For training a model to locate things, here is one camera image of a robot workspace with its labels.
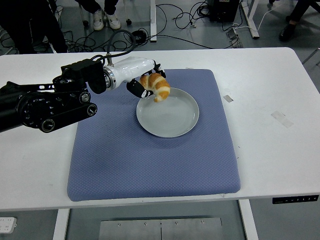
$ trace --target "black shoe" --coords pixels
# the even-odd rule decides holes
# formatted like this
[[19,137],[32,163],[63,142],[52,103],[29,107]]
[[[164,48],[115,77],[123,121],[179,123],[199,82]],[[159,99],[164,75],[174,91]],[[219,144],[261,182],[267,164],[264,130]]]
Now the black shoe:
[[289,41],[289,39],[293,36],[295,32],[296,25],[288,24],[279,35],[279,39],[281,42]]

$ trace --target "person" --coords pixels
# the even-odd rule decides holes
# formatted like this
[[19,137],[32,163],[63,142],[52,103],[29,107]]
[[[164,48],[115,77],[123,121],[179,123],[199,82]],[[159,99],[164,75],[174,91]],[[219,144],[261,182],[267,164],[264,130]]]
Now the person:
[[312,6],[318,10],[319,6],[315,0],[298,0],[292,13],[285,18],[288,25],[280,32],[279,40],[282,42],[289,41],[295,33],[296,25],[299,23],[307,9]]
[[95,0],[75,1],[81,4],[86,11],[93,14],[93,29],[95,31],[100,31],[104,28],[105,25],[103,19],[105,14],[112,29],[118,30],[121,28],[120,21],[116,15],[116,5],[118,0],[104,0],[104,11]]
[[57,53],[68,52],[64,35],[46,0],[0,0],[0,26],[7,31],[20,54],[37,53],[32,45],[31,19]]

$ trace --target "shoe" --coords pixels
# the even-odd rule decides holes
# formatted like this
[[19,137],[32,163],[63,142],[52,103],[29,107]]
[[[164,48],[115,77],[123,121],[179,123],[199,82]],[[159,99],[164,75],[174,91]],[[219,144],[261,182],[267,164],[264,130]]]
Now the shoe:
[[93,30],[100,31],[104,28],[105,12],[100,8],[93,14]]
[[294,35],[296,25],[288,24],[279,35],[281,42],[289,41],[289,39]]
[[113,15],[107,14],[106,18],[109,21],[110,28],[112,28],[113,30],[118,30],[121,28],[120,21],[115,13]]

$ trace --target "black box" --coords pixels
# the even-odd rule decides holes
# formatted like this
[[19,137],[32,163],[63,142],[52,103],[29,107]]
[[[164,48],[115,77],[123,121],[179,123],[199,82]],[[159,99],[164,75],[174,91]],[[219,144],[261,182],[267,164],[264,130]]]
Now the black box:
[[233,22],[240,0],[213,0],[209,3],[211,22]]

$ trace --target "croissant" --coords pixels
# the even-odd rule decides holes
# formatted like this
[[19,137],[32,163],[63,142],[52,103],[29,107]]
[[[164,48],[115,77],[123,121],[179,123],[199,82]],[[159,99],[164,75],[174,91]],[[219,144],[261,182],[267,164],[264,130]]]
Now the croissant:
[[154,101],[156,103],[165,100],[170,94],[169,83],[159,73],[143,75],[140,77],[139,82],[146,90],[153,91],[153,94],[155,95]]

